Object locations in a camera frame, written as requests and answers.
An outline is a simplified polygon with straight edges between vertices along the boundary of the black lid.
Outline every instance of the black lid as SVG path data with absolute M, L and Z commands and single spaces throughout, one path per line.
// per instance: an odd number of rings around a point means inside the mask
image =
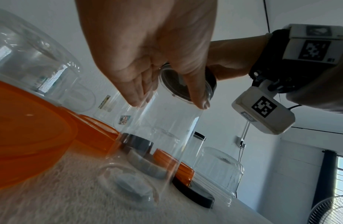
M 174 71 L 169 63 L 166 63 L 161 67 L 161 78 L 162 84 L 164 84 L 173 94 L 191 102 L 189 89 L 184 83 L 182 76 Z M 206 90 L 210 92 L 212 98 L 217 87 L 217 81 L 208 67 L 205 68 L 205 79 Z
M 204 189 L 194 181 L 191 181 L 189 186 L 186 186 L 175 176 L 172 182 L 174 186 L 181 193 L 183 193 L 183 195 L 188 197 L 193 202 L 207 209 L 212 208 L 213 203 L 215 202 L 215 198 L 206 189 Z
M 129 153 L 131 149 L 135 149 L 140 154 L 146 154 L 149 153 L 153 147 L 153 142 L 128 133 L 123 133 L 121 135 L 120 142 L 121 149 L 126 153 Z
M 198 138 L 198 139 L 200 139 L 202 141 L 206 140 L 206 137 L 204 135 L 201 135 L 200 133 L 198 133 L 196 131 L 194 133 L 194 137 L 196 137 L 196 138 Z

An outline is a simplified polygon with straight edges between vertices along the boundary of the transparent jar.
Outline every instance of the transparent jar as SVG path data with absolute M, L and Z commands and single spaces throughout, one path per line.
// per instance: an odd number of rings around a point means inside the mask
M 211 99 L 216 79 L 208 69 L 205 77 Z M 139 209 L 158 205 L 203 112 L 192 103 L 182 76 L 169 64 L 160 69 L 159 82 L 123 128 L 110 152 L 114 156 L 98 173 L 104 190 Z
M 202 134 L 195 131 L 194 135 L 190 140 L 188 141 L 185 151 L 183 153 L 183 157 L 181 160 L 188 165 L 189 167 L 193 167 L 194 162 L 196 160 L 196 157 L 198 153 L 200 152 L 200 149 L 205 142 L 206 137 Z
M 135 111 L 136 108 L 128 104 L 120 92 L 117 92 L 112 97 L 108 95 L 93 116 L 121 132 L 132 120 L 131 117 Z
M 0 81 L 61 105 L 82 68 L 59 43 L 0 9 Z
M 234 196 L 244 167 L 233 157 L 218 149 L 204 147 L 198 154 L 193 169 L 227 195 Z

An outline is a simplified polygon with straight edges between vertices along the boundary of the ceiling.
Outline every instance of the ceiling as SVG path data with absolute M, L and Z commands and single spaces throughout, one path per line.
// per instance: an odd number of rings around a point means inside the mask
M 266 7 L 271 32 L 290 23 L 343 26 L 343 0 L 266 0 Z M 281 95 L 281 104 L 295 105 L 284 95 Z M 343 134 L 343 115 L 310 107 L 295 108 L 293 113 L 296 116 L 294 127 Z

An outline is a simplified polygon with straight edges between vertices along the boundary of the barcode sticker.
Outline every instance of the barcode sticker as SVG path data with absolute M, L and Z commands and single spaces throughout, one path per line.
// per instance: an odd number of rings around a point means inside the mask
M 107 95 L 105 99 L 102 101 L 102 103 L 98 106 L 99 109 L 102 109 L 106 102 L 110 99 L 111 96 Z
M 119 124 L 120 125 L 125 125 L 125 124 L 127 124 L 127 121 L 128 121 L 128 119 L 130 119 L 130 115 L 121 115 L 120 116 L 120 120 L 119 120 Z

